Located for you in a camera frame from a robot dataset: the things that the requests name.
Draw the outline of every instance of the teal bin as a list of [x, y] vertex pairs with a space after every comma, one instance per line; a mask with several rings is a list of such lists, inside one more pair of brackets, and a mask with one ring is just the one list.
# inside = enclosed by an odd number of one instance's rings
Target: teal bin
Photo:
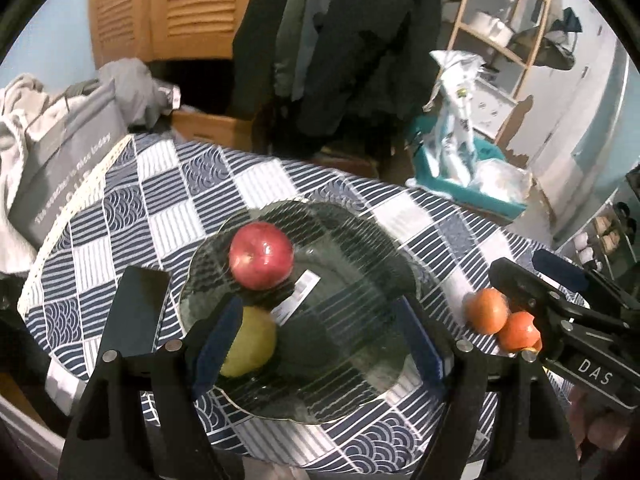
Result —
[[[425, 148], [420, 142], [420, 139], [422, 134], [433, 130], [437, 120], [438, 118], [432, 114], [421, 115], [414, 119], [407, 133], [407, 141], [413, 150], [416, 182], [420, 186], [424, 186], [432, 191], [445, 193], [458, 203], [493, 213], [508, 221], [515, 220], [527, 208], [526, 204], [503, 202], [497, 198], [480, 193], [478, 190], [459, 186], [439, 176], [433, 176], [429, 168], [429, 163], [427, 162]], [[475, 136], [474, 145], [476, 152], [478, 152], [479, 160], [487, 160], [489, 158], [506, 160], [500, 148], [479, 136]]]

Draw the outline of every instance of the smartphone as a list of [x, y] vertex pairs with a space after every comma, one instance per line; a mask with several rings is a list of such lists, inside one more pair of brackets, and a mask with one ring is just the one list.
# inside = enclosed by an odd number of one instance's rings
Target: smartphone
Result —
[[123, 357], [152, 352], [171, 275], [164, 270], [127, 267], [111, 303], [98, 358], [107, 350]]

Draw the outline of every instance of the metal bolt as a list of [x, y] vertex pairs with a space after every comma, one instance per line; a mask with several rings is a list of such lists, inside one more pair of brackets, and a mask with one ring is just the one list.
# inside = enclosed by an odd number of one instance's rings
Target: metal bolt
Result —
[[535, 362], [535, 360], [538, 358], [538, 356], [536, 355], [535, 352], [531, 351], [531, 350], [523, 350], [522, 351], [522, 358], [527, 362], [527, 363], [533, 363]]
[[182, 348], [182, 341], [180, 341], [179, 339], [171, 339], [171, 341], [168, 341], [164, 347], [166, 348], [167, 352], [177, 352], [180, 348]]
[[115, 361], [116, 357], [118, 357], [118, 353], [115, 350], [107, 350], [104, 354], [102, 354], [102, 360], [105, 363]]
[[471, 341], [467, 341], [466, 339], [458, 339], [456, 341], [456, 347], [461, 352], [467, 353], [471, 352], [474, 349], [473, 343]]

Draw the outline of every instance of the cabinet door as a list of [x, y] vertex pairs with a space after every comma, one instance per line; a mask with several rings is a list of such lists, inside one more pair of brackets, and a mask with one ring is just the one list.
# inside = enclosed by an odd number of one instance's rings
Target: cabinet door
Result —
[[89, 0], [96, 68], [122, 57], [152, 60], [149, 0]]
[[154, 59], [231, 59], [249, 0], [151, 0]]

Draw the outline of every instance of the tablecloth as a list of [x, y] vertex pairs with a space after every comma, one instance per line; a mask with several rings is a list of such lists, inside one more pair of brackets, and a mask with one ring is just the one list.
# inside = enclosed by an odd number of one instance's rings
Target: tablecloth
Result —
[[[493, 336], [465, 327], [462, 299], [489, 285], [488, 266], [496, 258], [532, 270], [540, 244], [422, 189], [155, 135], [125, 138], [76, 192], [38, 254], [18, 309], [42, 349], [88, 380], [127, 266], [172, 274], [157, 348], [184, 336], [176, 307], [202, 240], [244, 208], [293, 198], [340, 203], [375, 219], [419, 264], [422, 278], [435, 280], [437, 286], [419, 298], [430, 316], [484, 352], [497, 352]], [[556, 379], [552, 384], [563, 398], [566, 387]], [[153, 396], [143, 394], [142, 403], [146, 420], [158, 424]], [[496, 406], [496, 395], [487, 394], [470, 462], [486, 451]], [[363, 473], [408, 472], [444, 408], [423, 387], [411, 359], [385, 395], [331, 423], [258, 418], [217, 390], [196, 407], [219, 448], [308, 469]]]

